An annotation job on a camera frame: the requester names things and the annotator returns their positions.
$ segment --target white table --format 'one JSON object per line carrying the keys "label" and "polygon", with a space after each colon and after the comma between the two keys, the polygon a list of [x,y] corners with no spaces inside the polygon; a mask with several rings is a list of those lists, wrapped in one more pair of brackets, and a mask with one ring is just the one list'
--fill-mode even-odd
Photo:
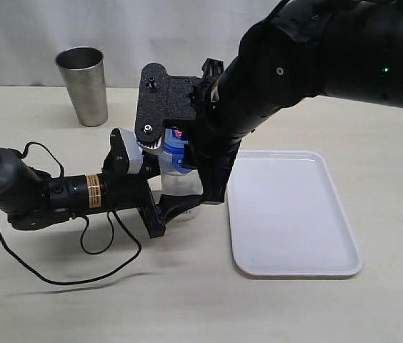
{"label": "white table", "polygon": [[[22,150],[37,140],[67,174],[94,174],[111,129],[134,126],[137,91],[109,89],[108,97],[108,122],[88,129],[79,126],[65,89],[0,87],[0,146]],[[204,207],[155,240],[128,211],[122,217],[144,251],[119,276],[95,285],[46,285],[0,246],[0,342],[403,342],[403,110],[306,100],[262,125],[243,149],[324,156],[365,260],[360,275],[246,279],[232,262],[226,205]],[[27,161],[56,175],[37,147]],[[16,232],[0,213],[0,224],[9,244],[53,278],[92,277],[134,252],[118,231],[105,255],[83,254],[81,220]],[[100,247],[107,235],[105,218],[95,218],[88,242]]]}

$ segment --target white tray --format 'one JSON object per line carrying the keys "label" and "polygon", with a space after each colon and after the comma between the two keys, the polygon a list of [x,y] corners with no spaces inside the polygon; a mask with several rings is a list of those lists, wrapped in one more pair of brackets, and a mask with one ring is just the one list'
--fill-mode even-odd
{"label": "white tray", "polygon": [[362,261],[325,160],[239,152],[227,188],[233,256],[255,277],[350,277]]}

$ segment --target robotic arm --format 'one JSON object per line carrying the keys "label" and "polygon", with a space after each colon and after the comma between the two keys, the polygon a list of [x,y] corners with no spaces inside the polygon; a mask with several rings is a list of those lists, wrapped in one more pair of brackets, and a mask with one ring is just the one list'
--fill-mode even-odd
{"label": "robotic arm", "polygon": [[[0,149],[0,210],[15,229],[137,208],[151,238],[200,204],[221,204],[242,139],[280,109],[333,96],[403,108],[403,0],[282,0],[244,35],[224,70],[207,59],[203,76],[142,70],[135,132],[115,129],[100,174],[52,178],[25,165],[28,153]],[[154,200],[164,130],[189,144],[184,166],[198,169],[200,195]]]}

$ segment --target white wall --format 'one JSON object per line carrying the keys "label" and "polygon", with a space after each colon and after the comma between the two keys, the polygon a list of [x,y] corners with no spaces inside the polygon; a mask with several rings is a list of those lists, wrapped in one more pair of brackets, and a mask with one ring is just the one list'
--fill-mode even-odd
{"label": "white wall", "polygon": [[109,86],[135,87],[149,62],[200,75],[230,62],[246,30],[278,0],[0,0],[0,85],[62,85],[54,57],[71,46],[105,54]]}

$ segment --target plastic bottle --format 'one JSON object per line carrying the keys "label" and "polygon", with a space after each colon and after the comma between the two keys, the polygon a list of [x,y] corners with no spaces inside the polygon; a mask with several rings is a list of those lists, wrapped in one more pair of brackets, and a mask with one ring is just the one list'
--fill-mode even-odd
{"label": "plastic bottle", "polygon": [[[159,155],[162,193],[166,195],[202,194],[203,186],[197,170],[183,168],[184,141],[181,132],[173,129],[165,131],[164,151]],[[200,206],[180,214],[174,221],[193,219],[200,212]]]}

